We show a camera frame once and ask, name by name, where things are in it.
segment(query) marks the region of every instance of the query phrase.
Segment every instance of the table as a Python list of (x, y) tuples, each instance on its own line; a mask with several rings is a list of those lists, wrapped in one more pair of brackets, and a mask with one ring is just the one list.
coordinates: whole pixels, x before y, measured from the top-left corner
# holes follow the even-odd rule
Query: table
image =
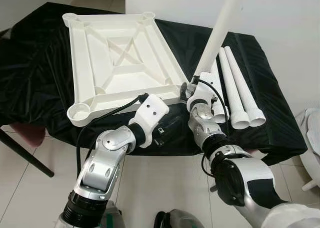
[[(20, 122), (43, 125), (53, 137), (76, 144), (80, 128), (66, 116), (74, 102), (74, 86), (69, 31), (62, 15), (108, 14), (114, 12), (46, 3), (11, 30), (10, 38), (0, 38), (0, 124)], [(204, 50), (211, 28), (156, 19), (156, 23), (190, 80)], [(260, 127), (230, 131), (230, 138), (244, 149), (259, 149), (262, 159), (273, 165), (306, 151), (295, 118), (279, 88), (268, 60), (251, 35), (228, 33), (223, 46), (230, 46), (258, 107), (266, 116)], [(222, 92), (228, 106), (224, 81)], [(164, 129), (160, 146), (137, 148), (131, 155), (195, 155), (201, 152), (188, 128), (189, 114), (184, 104), (169, 106), (170, 113), (160, 122)], [(99, 133), (126, 125), (134, 113), (113, 115), (90, 127), (81, 141), (88, 147)]]

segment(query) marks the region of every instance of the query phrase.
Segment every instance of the black tablecloth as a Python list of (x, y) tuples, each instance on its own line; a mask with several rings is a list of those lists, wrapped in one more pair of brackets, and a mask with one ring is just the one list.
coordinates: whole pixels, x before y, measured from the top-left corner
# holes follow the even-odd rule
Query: black tablecloth
[[(48, 2), (5, 33), (0, 38), (0, 125), (44, 125), (53, 137), (75, 145), (80, 128), (66, 116), (74, 103), (69, 30), (61, 18), (66, 12), (113, 13)], [(158, 19), (156, 23), (190, 80), (212, 29)], [(223, 45), (231, 47), (258, 107), (266, 116), (264, 125), (231, 129), (230, 137), (244, 149), (267, 153), (263, 160), (268, 165), (303, 153), (305, 142), (259, 43), (250, 35), (228, 33)], [(223, 94), (228, 105), (224, 89)], [(126, 125), (133, 116), (132, 112), (119, 114), (96, 123), (84, 134), (81, 146), (88, 147), (100, 132)], [(153, 133), (163, 145), (159, 147), (153, 142), (147, 149), (135, 149), (132, 155), (200, 153), (188, 119), (184, 104), (171, 105), (170, 113), (159, 124), (165, 132), (161, 137), (156, 131)]]

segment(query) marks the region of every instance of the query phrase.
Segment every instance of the white object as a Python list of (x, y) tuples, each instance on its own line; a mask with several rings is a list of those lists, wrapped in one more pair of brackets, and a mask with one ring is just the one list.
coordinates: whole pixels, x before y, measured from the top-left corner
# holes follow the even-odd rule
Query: white object
[(225, 0), (199, 64), (196, 67), (195, 76), (199, 76), (201, 72), (208, 72), (210, 70), (230, 28), (234, 15), (241, 9), (241, 4), (242, 0)]
[(296, 119), (308, 148), (300, 155), (306, 171), (312, 178), (301, 188), (307, 191), (315, 186), (320, 187), (320, 109), (306, 109)]
[(166, 104), (179, 102), (180, 86), (188, 80), (154, 13), (62, 17), (69, 27), (75, 88), (67, 116), (75, 126), (85, 126), (145, 92)]
[[(214, 60), (213, 65), (211, 67), (211, 71), (210, 71), (213, 74), (213, 87), (217, 90), (222, 100), (224, 100), (224, 95), (221, 89), (221, 82), (220, 82), (218, 66), (216, 61), (217, 60)], [(213, 119), (215, 122), (217, 123), (226, 122), (224, 108), (219, 99), (213, 103), (212, 110), (213, 110)], [(225, 106), (225, 110), (227, 112), (227, 118), (229, 119), (229, 111), (227, 106)]]
[(226, 93), (230, 105), (231, 125), (235, 129), (245, 129), (249, 126), (250, 120), (248, 114), (244, 111), (234, 78), (229, 67), (228, 59), (223, 48), (220, 48), (219, 59), (223, 72)]
[(129, 121), (138, 123), (144, 131), (145, 143), (140, 145), (146, 148), (152, 142), (152, 131), (155, 129), (159, 120), (169, 112), (168, 106), (156, 95), (150, 94), (143, 104), (138, 108), (135, 116)]
[(230, 65), (232, 75), (234, 77), (233, 79), (236, 83), (237, 90), (239, 92), (242, 104), (244, 106), (244, 110), (249, 116), (250, 126), (261, 126), (266, 122), (264, 113), (258, 108), (230, 47), (227, 46), (224, 48), (224, 50), (225, 54), (227, 55), (226, 57)]
[[(209, 84), (213, 83), (213, 80), (214, 80), (213, 77), (214, 77), (213, 74), (209, 72), (202, 72), (200, 74), (200, 80), (203, 80)], [(193, 95), (186, 102), (186, 109), (188, 110), (188, 112), (191, 112), (192, 103), (195, 100), (199, 100), (199, 99), (206, 101), (206, 103), (209, 106), (209, 109), (211, 109), (211, 99), (213, 98), (213, 94), (214, 92), (209, 86), (205, 85), (202, 82), (199, 82), (196, 86), (196, 89)]]
[(300, 204), (281, 204), (271, 209), (261, 228), (320, 228), (320, 210)]

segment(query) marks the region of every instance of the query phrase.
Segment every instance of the floor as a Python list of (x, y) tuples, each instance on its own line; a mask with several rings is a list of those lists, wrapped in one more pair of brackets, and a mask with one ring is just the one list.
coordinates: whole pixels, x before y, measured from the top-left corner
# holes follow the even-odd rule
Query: floor
[[(125, 12), (125, 0), (74, 0), (72, 5)], [(53, 228), (76, 179), (75, 147), (46, 136), (36, 148), (10, 127), (10, 136), (55, 172), (49, 178), (0, 143), (0, 228)], [(81, 150), (82, 160), (86, 150)], [(250, 228), (217, 193), (201, 170), (201, 155), (186, 157), (126, 156), (111, 200), (122, 210), (127, 228), (152, 228), (160, 210), (177, 208), (194, 214), (206, 228)], [(287, 201), (320, 209), (320, 189), (303, 192), (310, 180), (299, 157), (271, 166), (276, 191)]]

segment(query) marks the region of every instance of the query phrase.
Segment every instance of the white pipe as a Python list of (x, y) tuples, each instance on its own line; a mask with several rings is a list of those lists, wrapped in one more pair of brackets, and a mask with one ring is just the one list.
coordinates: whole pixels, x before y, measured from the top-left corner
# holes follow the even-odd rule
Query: white pipe
[[(223, 95), (222, 89), (221, 89), (220, 77), (219, 77), (218, 66), (217, 66), (216, 60), (214, 60), (214, 63), (213, 63), (211, 70), (210, 70), (210, 73), (212, 73), (212, 75), (213, 75), (213, 81), (212, 81), (213, 87), (219, 93), (222, 100), (224, 100), (224, 95)], [(223, 108), (219, 99), (213, 103), (211, 109), (213, 110), (213, 119), (215, 122), (217, 122), (217, 123), (226, 122), (224, 108)], [(227, 118), (229, 119), (228, 107), (225, 106), (225, 109), (226, 109), (226, 113), (227, 113)]]
[(236, 89), (237, 87), (229, 67), (228, 59), (223, 48), (220, 48), (219, 50), (219, 59), (223, 72), (226, 94), (230, 105), (231, 125), (235, 129), (247, 128), (250, 124), (249, 117), (242, 106), (238, 90)]
[(266, 122), (264, 113), (258, 108), (248, 85), (240, 71), (236, 59), (229, 46), (224, 48), (242, 104), (250, 119), (250, 126), (258, 127)]
[(242, 0), (225, 0), (199, 64), (196, 67), (194, 76), (200, 76), (201, 72), (209, 72), (230, 28), (233, 17), (236, 12), (240, 11), (241, 5)]

